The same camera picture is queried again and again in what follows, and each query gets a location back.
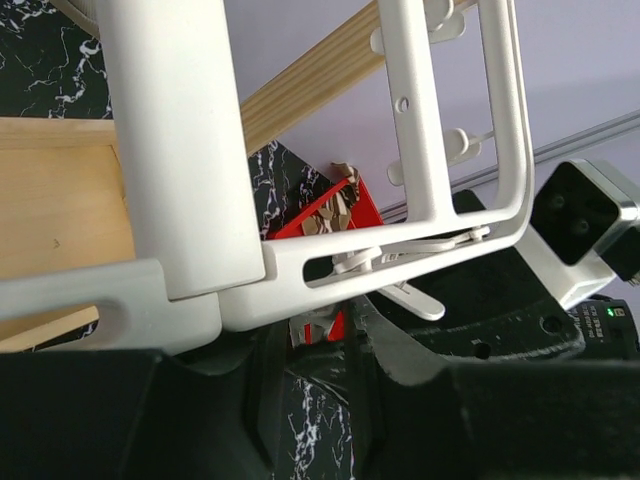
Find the white clothes peg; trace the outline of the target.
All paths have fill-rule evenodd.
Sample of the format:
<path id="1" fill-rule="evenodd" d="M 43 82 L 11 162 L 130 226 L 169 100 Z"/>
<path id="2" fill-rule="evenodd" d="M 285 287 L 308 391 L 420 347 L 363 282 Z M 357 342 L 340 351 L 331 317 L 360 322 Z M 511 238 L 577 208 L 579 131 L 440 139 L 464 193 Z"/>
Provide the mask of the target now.
<path id="1" fill-rule="evenodd" d="M 489 233 L 489 226 L 477 225 L 451 232 L 447 238 L 387 239 L 380 245 L 340 248 L 331 257 L 330 274 L 303 283 L 309 288 L 303 297 L 310 304 L 288 320 L 291 345 L 336 339 L 341 302 L 370 292 L 382 294 L 423 320 L 442 319 L 446 312 L 442 302 L 411 286 L 409 279 L 462 261 L 457 251 L 482 242 Z"/>

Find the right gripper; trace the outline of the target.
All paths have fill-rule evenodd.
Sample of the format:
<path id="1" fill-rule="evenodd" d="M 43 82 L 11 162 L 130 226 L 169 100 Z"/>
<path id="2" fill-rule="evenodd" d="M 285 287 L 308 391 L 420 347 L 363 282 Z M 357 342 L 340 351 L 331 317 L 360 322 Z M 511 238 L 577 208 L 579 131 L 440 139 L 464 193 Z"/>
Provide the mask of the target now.
<path id="1" fill-rule="evenodd" d="M 423 320 L 380 293 L 369 300 L 440 355 L 488 361 L 639 359 L 639 336 L 625 300 L 596 294 L 569 316 L 513 247 L 408 284 L 440 301 L 444 316 Z"/>

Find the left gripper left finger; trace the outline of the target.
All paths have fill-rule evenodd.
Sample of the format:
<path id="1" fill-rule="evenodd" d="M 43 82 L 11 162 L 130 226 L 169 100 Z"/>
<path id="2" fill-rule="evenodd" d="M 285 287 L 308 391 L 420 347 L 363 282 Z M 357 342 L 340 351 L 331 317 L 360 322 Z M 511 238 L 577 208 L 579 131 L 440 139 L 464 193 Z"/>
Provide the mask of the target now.
<path id="1" fill-rule="evenodd" d="M 178 356 L 46 350 L 1 358 L 5 479 L 268 479 L 280 448 L 285 328 Z"/>

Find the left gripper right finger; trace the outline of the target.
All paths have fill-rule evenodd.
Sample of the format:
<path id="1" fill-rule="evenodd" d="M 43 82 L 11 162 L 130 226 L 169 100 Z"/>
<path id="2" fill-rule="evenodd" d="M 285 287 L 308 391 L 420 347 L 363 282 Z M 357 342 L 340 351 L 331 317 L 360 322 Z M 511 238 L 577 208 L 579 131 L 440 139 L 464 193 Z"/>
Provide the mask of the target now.
<path id="1" fill-rule="evenodd" d="M 449 360 L 346 303 L 359 479 L 635 479 L 639 366 Z"/>

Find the white plastic sock hanger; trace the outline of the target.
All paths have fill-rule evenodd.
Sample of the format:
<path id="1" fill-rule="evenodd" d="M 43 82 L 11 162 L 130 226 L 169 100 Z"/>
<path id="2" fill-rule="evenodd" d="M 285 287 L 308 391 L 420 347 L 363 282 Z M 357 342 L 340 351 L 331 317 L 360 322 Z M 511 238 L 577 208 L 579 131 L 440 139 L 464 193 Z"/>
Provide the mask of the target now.
<path id="1" fill-rule="evenodd" d="M 533 157 L 510 1 L 478 5 L 499 163 L 494 209 L 454 210 L 428 23 L 440 7 L 381 1 L 385 58 L 407 203 L 402 224 L 262 241 L 224 9 L 211 29 L 179 25 L 159 1 L 80 1 L 100 32 L 122 150 L 134 260 L 5 280 L 1 317 L 78 305 L 99 311 L 92 348 L 180 353 L 372 291 L 436 321 L 409 280 L 509 246 L 532 210 Z"/>

